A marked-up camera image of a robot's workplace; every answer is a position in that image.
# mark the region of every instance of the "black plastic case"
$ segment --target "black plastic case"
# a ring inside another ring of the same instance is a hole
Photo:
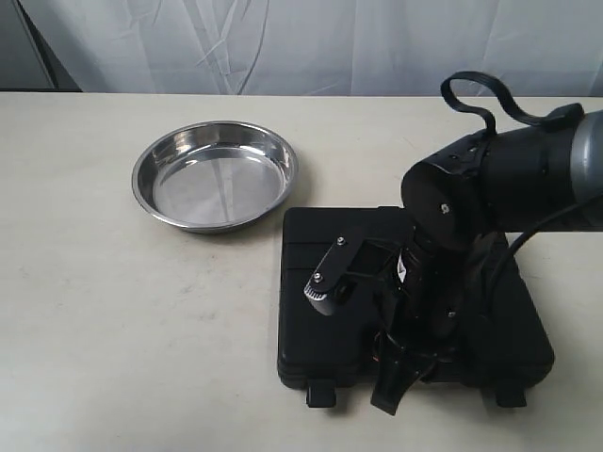
[[[372,349],[380,321],[367,289],[359,286],[346,307],[332,316],[315,311],[303,294],[341,231],[358,224],[372,225],[372,236],[393,240],[404,237],[410,227],[398,207],[292,208],[285,213],[277,368],[284,385],[307,390],[310,407],[334,406],[336,387],[372,380],[377,372]],[[507,246],[503,235],[484,278]],[[423,380],[492,388],[498,405],[525,405],[525,388],[546,376],[554,354],[515,262],[501,277],[488,322],[478,312],[481,308],[465,315],[460,327],[465,362],[440,364]]]

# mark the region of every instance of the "black strap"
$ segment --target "black strap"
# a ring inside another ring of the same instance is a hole
[[[461,113],[473,113],[481,116],[486,123],[486,135],[495,135],[497,132],[497,122],[494,115],[486,108],[467,105],[459,101],[450,87],[450,82],[452,82],[452,80],[468,80],[487,87],[495,96],[497,96],[500,106],[511,118],[526,125],[543,127],[547,131],[560,130],[565,127],[576,125],[584,116],[584,110],[580,104],[561,106],[544,117],[533,116],[522,110],[515,102],[511,92],[505,84],[492,75],[475,71],[461,71],[454,73],[451,77],[444,80],[440,87],[444,101],[455,111],[460,111]]]

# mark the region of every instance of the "metal bowl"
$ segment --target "metal bowl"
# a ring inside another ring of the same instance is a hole
[[[215,234],[249,224],[285,200],[297,178],[289,144],[245,122],[193,124],[157,140],[140,156],[132,189],[155,218]]]

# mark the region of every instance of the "white curtain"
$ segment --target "white curtain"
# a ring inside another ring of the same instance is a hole
[[[84,91],[429,95],[472,69],[603,95],[601,0],[21,2]]]

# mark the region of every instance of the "white table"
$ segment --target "white table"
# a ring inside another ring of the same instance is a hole
[[[536,114],[565,102],[520,100]],[[288,206],[399,204],[416,160],[482,126],[436,98],[0,94],[0,450],[600,450],[603,235],[541,234],[519,253],[557,353],[526,409],[424,385],[396,417],[369,387],[310,410],[276,373],[284,209],[195,236],[130,191],[148,144],[219,119],[297,150]]]

